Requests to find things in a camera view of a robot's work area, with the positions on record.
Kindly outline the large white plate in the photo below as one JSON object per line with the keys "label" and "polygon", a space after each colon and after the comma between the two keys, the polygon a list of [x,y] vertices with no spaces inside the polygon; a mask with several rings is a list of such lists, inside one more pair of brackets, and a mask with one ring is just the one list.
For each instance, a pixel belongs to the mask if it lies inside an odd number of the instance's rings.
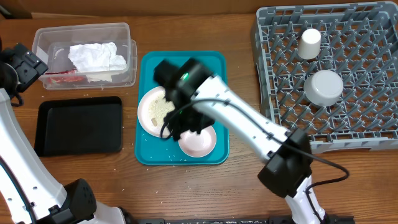
{"label": "large white plate", "polygon": [[157,86],[142,97],[137,108],[137,117],[147,133],[159,138],[164,118],[174,109],[174,104],[165,100],[165,89]]}

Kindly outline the red sauce packet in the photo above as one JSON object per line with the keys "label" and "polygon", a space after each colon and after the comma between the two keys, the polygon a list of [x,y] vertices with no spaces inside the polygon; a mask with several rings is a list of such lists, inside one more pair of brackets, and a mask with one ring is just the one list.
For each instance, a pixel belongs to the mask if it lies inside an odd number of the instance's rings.
{"label": "red sauce packet", "polygon": [[78,73],[77,69],[57,73],[47,73],[47,75],[49,75],[47,80],[51,83],[73,83],[80,82],[85,79],[84,76],[76,75],[76,73]]}

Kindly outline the white napkin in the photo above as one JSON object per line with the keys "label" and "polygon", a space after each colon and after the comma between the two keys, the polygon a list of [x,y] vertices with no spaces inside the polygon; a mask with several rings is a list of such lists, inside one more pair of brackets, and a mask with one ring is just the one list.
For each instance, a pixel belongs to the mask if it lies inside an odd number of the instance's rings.
{"label": "white napkin", "polygon": [[114,42],[78,44],[70,47],[68,58],[78,73],[85,73],[89,82],[112,82],[112,71],[127,69],[127,61],[117,54]]}

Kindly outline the grey metal bowl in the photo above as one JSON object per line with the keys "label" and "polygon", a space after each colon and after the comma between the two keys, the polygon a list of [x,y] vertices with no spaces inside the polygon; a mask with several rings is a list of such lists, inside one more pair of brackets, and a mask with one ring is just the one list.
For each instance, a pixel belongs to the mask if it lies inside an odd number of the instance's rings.
{"label": "grey metal bowl", "polygon": [[331,70],[320,70],[305,80],[303,89],[311,103],[317,106],[332,106],[340,99],[343,81]]}

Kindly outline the white paper cup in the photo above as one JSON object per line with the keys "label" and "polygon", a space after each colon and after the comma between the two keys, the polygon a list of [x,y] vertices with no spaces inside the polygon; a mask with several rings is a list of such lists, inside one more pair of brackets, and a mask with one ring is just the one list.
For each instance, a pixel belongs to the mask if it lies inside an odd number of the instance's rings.
{"label": "white paper cup", "polygon": [[320,53],[322,36],[316,29],[307,29],[302,33],[298,43],[298,56],[310,60]]}

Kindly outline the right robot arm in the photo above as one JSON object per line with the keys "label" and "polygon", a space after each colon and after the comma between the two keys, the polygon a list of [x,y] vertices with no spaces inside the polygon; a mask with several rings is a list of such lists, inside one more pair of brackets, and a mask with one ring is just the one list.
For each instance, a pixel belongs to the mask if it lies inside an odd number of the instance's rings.
{"label": "right robot arm", "polygon": [[314,156],[307,133],[289,131],[261,115],[195,58],[181,67],[161,61],[154,69],[154,80],[175,107],[161,127],[169,130],[168,138],[178,141],[186,131],[199,134],[217,121],[250,145],[264,163],[257,177],[285,199],[292,212],[289,223],[354,222],[352,217],[329,215],[319,205],[313,188],[343,181],[349,171]]}

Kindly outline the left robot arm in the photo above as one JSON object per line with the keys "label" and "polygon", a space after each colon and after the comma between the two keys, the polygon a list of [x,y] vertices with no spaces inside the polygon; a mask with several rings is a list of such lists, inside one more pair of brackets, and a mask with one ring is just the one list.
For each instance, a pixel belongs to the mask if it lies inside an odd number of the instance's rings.
{"label": "left robot arm", "polygon": [[1,194],[14,223],[135,223],[121,207],[95,199],[83,179],[59,183],[45,168],[13,109],[23,105],[26,91],[48,66],[26,46],[1,49]]}

